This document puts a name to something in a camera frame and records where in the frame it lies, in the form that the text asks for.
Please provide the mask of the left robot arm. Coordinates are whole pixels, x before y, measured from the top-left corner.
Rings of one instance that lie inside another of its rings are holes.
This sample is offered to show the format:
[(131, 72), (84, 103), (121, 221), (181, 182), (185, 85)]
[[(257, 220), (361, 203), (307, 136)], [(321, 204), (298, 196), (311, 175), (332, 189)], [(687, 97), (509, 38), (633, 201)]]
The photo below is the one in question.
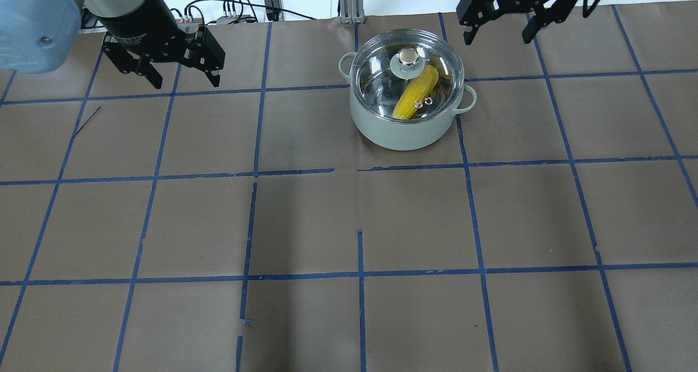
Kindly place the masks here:
[(84, 10), (105, 27), (102, 49), (123, 74), (159, 89), (163, 78), (154, 65), (176, 62), (220, 85), (224, 49), (205, 26), (180, 29), (164, 0), (1, 0), (2, 69), (44, 74), (62, 66)]

